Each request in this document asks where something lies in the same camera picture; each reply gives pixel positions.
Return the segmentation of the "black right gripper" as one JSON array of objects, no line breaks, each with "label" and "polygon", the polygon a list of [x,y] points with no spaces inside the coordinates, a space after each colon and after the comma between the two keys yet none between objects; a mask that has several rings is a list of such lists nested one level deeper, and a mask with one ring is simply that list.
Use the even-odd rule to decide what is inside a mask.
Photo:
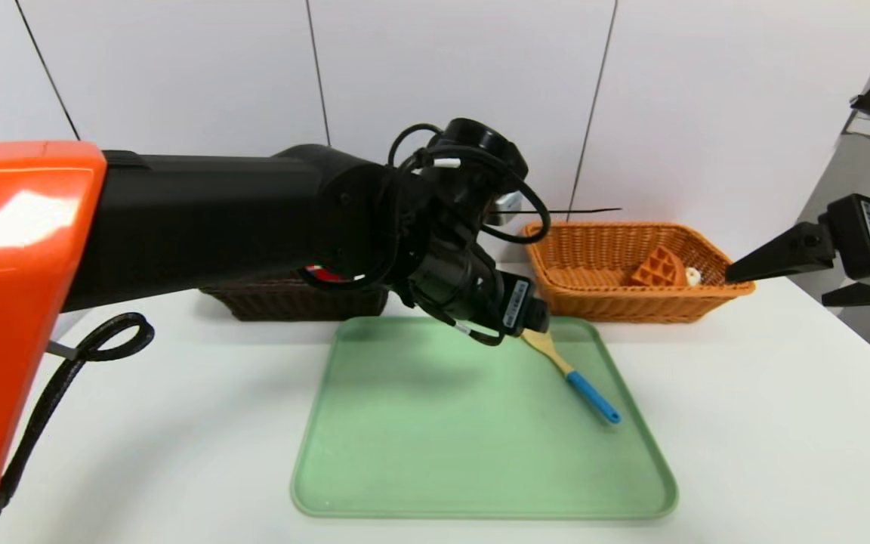
[{"label": "black right gripper", "polygon": [[870,306],[870,197],[853,193],[826,207],[828,228],[801,221],[776,238],[732,263],[725,271],[728,283],[746,283],[790,277],[833,268],[840,255],[850,283],[822,294],[826,307]]}]

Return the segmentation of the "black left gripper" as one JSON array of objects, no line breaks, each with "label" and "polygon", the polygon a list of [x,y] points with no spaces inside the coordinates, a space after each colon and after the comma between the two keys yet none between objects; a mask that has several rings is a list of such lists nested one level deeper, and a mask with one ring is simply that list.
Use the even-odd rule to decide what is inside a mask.
[{"label": "black left gripper", "polygon": [[415,269],[415,303],[426,314],[470,338],[546,333],[551,314],[545,300],[535,298],[531,279],[501,271],[481,248],[439,252],[432,248]]}]

